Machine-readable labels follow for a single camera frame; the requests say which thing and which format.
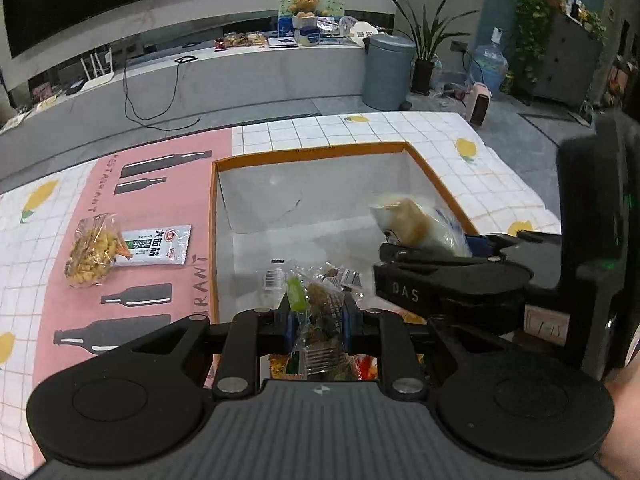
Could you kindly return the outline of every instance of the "metal screw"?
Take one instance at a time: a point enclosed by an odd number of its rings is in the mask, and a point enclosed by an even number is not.
[[[422,381],[413,377],[396,379],[391,386],[399,394],[416,394],[424,388]]]
[[[221,392],[226,394],[239,394],[244,392],[249,383],[242,377],[225,377],[220,379],[216,385]]]

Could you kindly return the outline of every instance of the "gray floor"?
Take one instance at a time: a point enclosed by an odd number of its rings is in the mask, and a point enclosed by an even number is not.
[[[410,95],[408,98],[413,104],[412,110],[446,111],[460,114],[465,111],[462,104],[452,100],[437,100],[415,94]],[[198,123],[191,128],[174,132],[138,128],[60,153],[0,180],[0,193],[108,153],[197,131],[292,116],[302,117],[375,111],[365,105],[359,96],[304,99],[220,110],[200,116]],[[521,117],[520,114],[545,117],[536,118],[536,126],[534,126],[531,122]],[[559,216],[556,144],[552,139],[558,140],[564,137],[571,137],[589,130],[583,126],[578,126],[577,123],[567,120],[547,119],[547,117],[566,119],[568,115],[561,107],[547,104],[533,104],[527,107],[510,96],[503,95],[492,102],[484,125],[478,128],[478,134],[487,146],[493,148],[498,156],[542,197],[546,206]],[[195,119],[183,118],[166,123],[158,123],[155,126],[159,128],[179,128],[185,123],[193,122]]]

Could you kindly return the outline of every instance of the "black plant pot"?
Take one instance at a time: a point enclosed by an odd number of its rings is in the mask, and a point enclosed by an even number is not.
[[[431,74],[433,74],[433,63],[425,59],[416,59],[414,78],[411,81],[411,92],[429,95]]]

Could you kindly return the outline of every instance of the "bottle silhouette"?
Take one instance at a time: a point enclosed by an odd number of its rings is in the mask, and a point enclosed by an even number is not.
[[[165,176],[160,176],[158,178],[139,178],[137,180],[132,180],[130,182],[123,182],[122,184],[116,184],[116,187],[113,190],[113,194],[120,195],[121,193],[139,191],[141,189],[145,189],[145,187],[152,186],[153,184],[160,184],[161,182],[166,182]]]
[[[102,354],[171,323],[170,314],[101,319],[83,328],[56,330],[53,344],[81,346],[92,354]]]
[[[194,153],[172,153],[171,155],[125,164],[122,170],[120,170],[120,178],[148,173],[149,171],[166,170],[167,168],[199,160],[200,158],[211,158],[211,150]]]
[[[119,303],[124,306],[147,306],[171,301],[171,283],[130,286],[121,292],[100,297],[100,303]]]

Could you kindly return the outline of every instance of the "floor mat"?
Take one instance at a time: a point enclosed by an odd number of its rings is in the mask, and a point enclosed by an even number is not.
[[[566,119],[534,114],[520,114],[520,116],[556,146],[567,139],[593,135],[590,127],[582,126],[569,116]]]

